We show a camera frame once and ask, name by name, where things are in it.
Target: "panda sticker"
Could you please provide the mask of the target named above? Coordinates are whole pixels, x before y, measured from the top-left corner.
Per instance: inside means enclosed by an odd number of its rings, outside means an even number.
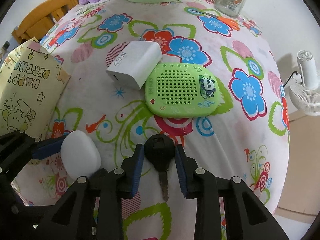
[[[199,76],[199,81],[200,81],[200,91],[201,91],[201,96],[204,99],[207,98],[213,98],[214,97],[214,92],[217,91],[214,87],[214,80],[212,77],[205,78],[204,76],[200,75]]]

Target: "barcode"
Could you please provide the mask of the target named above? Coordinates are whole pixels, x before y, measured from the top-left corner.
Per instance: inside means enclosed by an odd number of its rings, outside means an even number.
[[[236,9],[236,7],[233,7],[233,6],[228,5],[228,6],[227,6],[227,9],[229,9],[230,11],[233,11],[233,12],[234,12],[235,9]]]

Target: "key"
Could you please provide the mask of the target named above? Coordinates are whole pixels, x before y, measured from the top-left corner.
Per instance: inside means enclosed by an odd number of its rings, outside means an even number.
[[[164,134],[153,135],[144,145],[144,154],[159,173],[162,198],[167,202],[169,199],[167,169],[175,156],[174,142]]]

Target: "panda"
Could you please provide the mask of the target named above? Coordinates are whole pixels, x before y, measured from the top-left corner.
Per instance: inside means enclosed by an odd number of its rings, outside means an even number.
[[[209,78],[200,79],[200,86],[206,91],[207,97],[213,98],[213,93],[217,91],[214,87],[214,80]]]

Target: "scissors blade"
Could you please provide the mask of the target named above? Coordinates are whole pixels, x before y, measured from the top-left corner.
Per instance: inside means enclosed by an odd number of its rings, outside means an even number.
[[[202,11],[197,11],[197,10],[195,10],[195,9],[192,9],[192,11],[198,12],[198,13],[203,13],[203,14],[205,14],[205,15],[208,15],[208,16],[211,16],[211,17],[214,17],[214,18],[218,18],[218,15],[214,15],[214,14],[211,14],[211,13],[202,12]]]

